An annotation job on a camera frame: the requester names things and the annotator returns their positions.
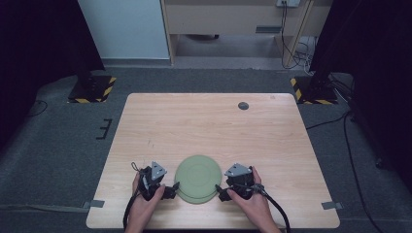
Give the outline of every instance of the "wall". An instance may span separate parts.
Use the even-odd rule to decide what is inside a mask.
[[[169,59],[157,0],[79,0],[100,56]]]

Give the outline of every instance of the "black curtain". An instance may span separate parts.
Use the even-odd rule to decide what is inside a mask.
[[[88,71],[104,70],[76,0],[0,0],[0,149],[41,86],[77,75],[68,54]]]
[[[351,107],[358,124],[377,155],[412,191],[411,11],[408,0],[334,0],[311,70],[325,65],[330,42],[349,20],[347,33],[337,38],[337,50],[327,60],[329,72],[354,77]]]

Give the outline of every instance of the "hand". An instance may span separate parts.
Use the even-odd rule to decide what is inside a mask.
[[[258,171],[253,167],[255,183],[261,183]],[[227,190],[227,194],[246,214],[249,221],[254,224],[262,233],[280,233],[275,221],[270,213],[269,204],[266,197],[260,193],[254,193],[249,200],[240,197],[232,189]]]
[[[140,174],[137,172],[136,177],[133,181],[132,191],[137,190],[139,184]],[[164,184],[160,186],[154,194],[154,197],[150,201],[146,201],[142,195],[136,197],[133,206],[130,209],[127,227],[125,229],[126,233],[140,233],[148,224],[149,220],[152,218],[155,207],[158,201],[160,201],[164,192]]]

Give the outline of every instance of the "black tape mark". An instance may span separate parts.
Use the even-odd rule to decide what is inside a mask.
[[[96,140],[105,140],[107,133],[109,132],[110,125],[112,125],[112,119],[103,119],[103,120],[108,121],[109,123],[107,124],[106,127],[100,127],[100,129],[104,129],[105,131],[104,131],[103,137],[96,137]]]

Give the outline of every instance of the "gray carpet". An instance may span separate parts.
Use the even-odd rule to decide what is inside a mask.
[[[293,93],[290,78],[302,71],[120,69],[107,102],[68,104],[75,77],[44,86],[28,117],[0,155],[0,205],[81,207],[92,200],[126,97],[133,92]],[[306,126],[337,119],[348,111],[338,105],[299,105]],[[105,140],[96,140],[113,120]],[[365,204],[384,232],[412,232],[412,195],[393,171],[375,167],[372,149],[355,122],[347,131]],[[345,143],[343,120],[308,130],[332,199],[344,209],[336,229],[292,232],[377,232],[362,208]],[[121,232],[90,230],[86,214],[0,211],[0,232]]]

